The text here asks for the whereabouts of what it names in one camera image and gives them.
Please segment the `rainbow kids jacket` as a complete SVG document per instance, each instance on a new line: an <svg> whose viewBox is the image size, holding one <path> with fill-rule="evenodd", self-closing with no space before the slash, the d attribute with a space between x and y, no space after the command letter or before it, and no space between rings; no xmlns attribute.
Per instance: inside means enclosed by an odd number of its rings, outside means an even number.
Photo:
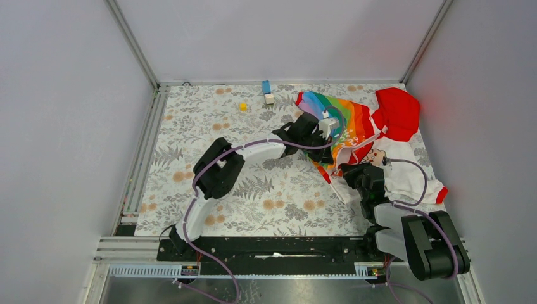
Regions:
<svg viewBox="0 0 537 304"><path fill-rule="evenodd" d="M332 165L316 167L336 196L345 203L359 199L358 191L343 179L342 164L369 163L383 168L383 158L404 159L415 162L410 146L411 138L419 130L420 103L409 93L390 87L376 91L378 108L372 108L316 92L301 92L296 105L299 109L324 117L326 110L338 108L346 123L332 132L341 135L331 147ZM424 204L442 204L448 188L437 179L425 180L422 172L412 165L396 163L384 170L385 188L392 199L403 196Z"/></svg>

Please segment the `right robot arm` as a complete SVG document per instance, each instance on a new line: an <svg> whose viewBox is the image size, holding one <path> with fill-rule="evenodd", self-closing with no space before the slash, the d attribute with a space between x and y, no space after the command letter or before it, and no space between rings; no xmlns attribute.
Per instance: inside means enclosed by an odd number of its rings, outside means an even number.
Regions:
<svg viewBox="0 0 537 304"><path fill-rule="evenodd" d="M347 185L358 191L362 213L372 224L363 244L369 260L390 254L406 261L421 281L470 271L471 260L447 212L426 213L390 201L384 172L372 164L343 164L340 169Z"/></svg>

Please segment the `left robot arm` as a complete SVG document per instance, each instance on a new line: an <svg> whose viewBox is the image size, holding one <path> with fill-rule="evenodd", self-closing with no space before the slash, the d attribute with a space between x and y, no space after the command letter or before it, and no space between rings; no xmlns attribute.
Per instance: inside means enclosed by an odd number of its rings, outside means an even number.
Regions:
<svg viewBox="0 0 537 304"><path fill-rule="evenodd" d="M332 164L331 147L338 141L344 122L326 111L321 118L302 113L263 139L238 146L223 137L216 139L194 166L193 200L182 220L170 230L172 252L181 260L196 254L194 240L201 236L205 218L218 200L232 191L244 167L291 156L297 151L303 151L315 162Z"/></svg>

